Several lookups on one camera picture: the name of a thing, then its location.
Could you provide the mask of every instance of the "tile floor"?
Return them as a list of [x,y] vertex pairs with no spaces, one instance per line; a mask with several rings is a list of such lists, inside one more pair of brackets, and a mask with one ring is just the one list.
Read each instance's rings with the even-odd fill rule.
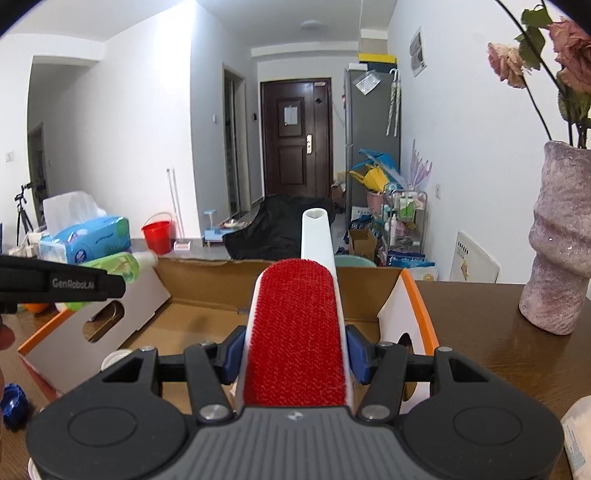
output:
[[[240,221],[249,223],[252,222],[254,217],[256,217],[257,212],[258,207],[247,213],[243,218],[240,219]],[[345,246],[345,243],[343,242],[343,237],[346,231],[346,215],[337,215],[334,223],[330,227],[330,234],[332,237],[334,252],[336,252],[339,249],[339,247]],[[131,249],[136,252],[146,250],[145,240],[138,238],[132,239]],[[169,254],[165,255],[165,257],[190,258],[196,260],[230,260],[228,250],[226,250],[226,247],[224,247],[223,244],[212,244],[212,246],[207,247],[203,246],[201,240],[195,239],[191,241],[190,250],[173,250]]]

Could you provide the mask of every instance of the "red fabric brush surface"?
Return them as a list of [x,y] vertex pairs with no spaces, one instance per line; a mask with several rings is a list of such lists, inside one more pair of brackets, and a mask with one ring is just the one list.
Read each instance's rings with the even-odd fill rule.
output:
[[265,407],[345,405],[335,287],[317,262],[284,260],[263,273],[243,400]]

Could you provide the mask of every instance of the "tissue pack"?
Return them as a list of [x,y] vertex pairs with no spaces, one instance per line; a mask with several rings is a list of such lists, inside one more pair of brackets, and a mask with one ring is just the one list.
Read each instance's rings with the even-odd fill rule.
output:
[[130,248],[129,220],[117,216],[94,218],[39,241],[43,260],[68,264],[89,262]]

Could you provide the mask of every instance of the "bottle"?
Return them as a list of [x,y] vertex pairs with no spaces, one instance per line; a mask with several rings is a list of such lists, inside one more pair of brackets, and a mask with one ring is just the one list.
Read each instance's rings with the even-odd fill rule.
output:
[[[120,252],[108,257],[91,260],[83,263],[82,266],[106,270],[109,274],[121,275],[125,283],[133,283],[142,271],[148,267],[155,267],[157,263],[158,257],[151,251],[134,254]],[[87,301],[72,301],[66,303],[66,307],[73,312],[77,312],[89,303]]]

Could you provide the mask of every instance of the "blue plastic cap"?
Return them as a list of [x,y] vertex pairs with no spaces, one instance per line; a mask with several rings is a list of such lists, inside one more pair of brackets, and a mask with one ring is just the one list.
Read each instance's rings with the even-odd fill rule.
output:
[[10,428],[17,428],[27,421],[29,401],[22,388],[14,383],[4,387],[0,408],[2,408],[4,423]]

